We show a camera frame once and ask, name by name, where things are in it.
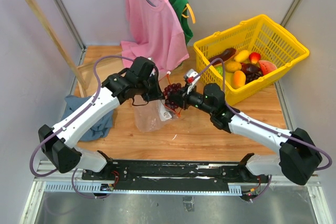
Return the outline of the dark purple grape bunch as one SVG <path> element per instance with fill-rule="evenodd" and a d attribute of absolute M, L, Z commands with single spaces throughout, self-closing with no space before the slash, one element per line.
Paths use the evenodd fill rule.
<path fill-rule="evenodd" d="M 169 97 L 172 94 L 177 93 L 181 88 L 182 88 L 181 83 L 169 84 L 167 87 L 164 88 L 163 94 L 165 96 L 165 106 L 173 111 L 175 111 L 178 108 L 178 106 L 174 102 L 170 101 Z"/>

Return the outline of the clear zip top bag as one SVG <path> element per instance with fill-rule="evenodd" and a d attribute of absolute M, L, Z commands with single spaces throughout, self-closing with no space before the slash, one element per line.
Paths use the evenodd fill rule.
<path fill-rule="evenodd" d="M 165 100 L 146 103 L 140 95 L 135 96 L 133 107 L 135 125 L 140 132 L 152 132 L 161 129 L 166 124 L 177 121 L 181 117 L 181 110 L 170 109 Z"/>

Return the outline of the green custard apple toy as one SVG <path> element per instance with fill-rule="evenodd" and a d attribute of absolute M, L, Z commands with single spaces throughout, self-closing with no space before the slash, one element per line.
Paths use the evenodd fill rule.
<path fill-rule="evenodd" d="M 223 75 L 223 67 L 222 66 L 217 66 L 217 67 L 215 67 L 215 69 L 219 73 L 220 76 Z"/>

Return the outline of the orange yellow mango toy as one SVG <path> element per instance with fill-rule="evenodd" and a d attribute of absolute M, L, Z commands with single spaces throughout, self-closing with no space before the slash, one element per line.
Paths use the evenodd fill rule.
<path fill-rule="evenodd" d="M 239 89 L 241 87 L 243 87 L 246 83 L 246 75 L 244 72 L 242 72 L 241 70 L 235 71 L 233 74 L 233 88 L 234 89 Z"/>

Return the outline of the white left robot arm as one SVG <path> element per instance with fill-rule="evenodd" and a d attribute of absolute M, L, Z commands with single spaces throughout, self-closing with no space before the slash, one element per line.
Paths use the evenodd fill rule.
<path fill-rule="evenodd" d="M 93 171 L 102 180 L 108 179 L 112 175 L 108 157 L 103 152 L 79 148 L 79 140 L 103 116 L 136 95 L 145 102 L 164 98 L 159 86 L 159 71 L 153 61 L 144 57 L 135 58 L 131 67 L 98 84 L 96 93 L 75 112 L 52 127 L 44 124 L 38 130 L 38 149 L 60 173 L 82 168 Z"/>

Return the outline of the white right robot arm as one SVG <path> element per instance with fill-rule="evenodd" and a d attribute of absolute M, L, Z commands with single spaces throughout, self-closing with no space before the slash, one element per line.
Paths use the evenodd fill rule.
<path fill-rule="evenodd" d="M 305 185 L 322 161 L 308 132 L 279 129 L 248 117 L 227 105 L 225 94 L 215 83 L 207 84 L 203 93 L 186 84 L 172 84 L 164 88 L 166 104 L 174 109 L 193 106 L 210 115 L 219 130 L 254 140 L 276 153 L 274 159 L 252 155 L 238 168 L 238 177 L 250 182 L 256 175 L 282 174 L 297 185 Z"/>

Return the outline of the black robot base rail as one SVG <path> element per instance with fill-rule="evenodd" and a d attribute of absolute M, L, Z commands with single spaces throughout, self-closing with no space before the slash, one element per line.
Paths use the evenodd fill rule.
<path fill-rule="evenodd" d="M 266 175 L 253 175 L 237 162 L 140 161 L 115 159 L 100 172 L 85 169 L 83 180 L 112 181 L 116 189 L 140 192 L 221 193 L 230 183 L 265 184 Z"/>

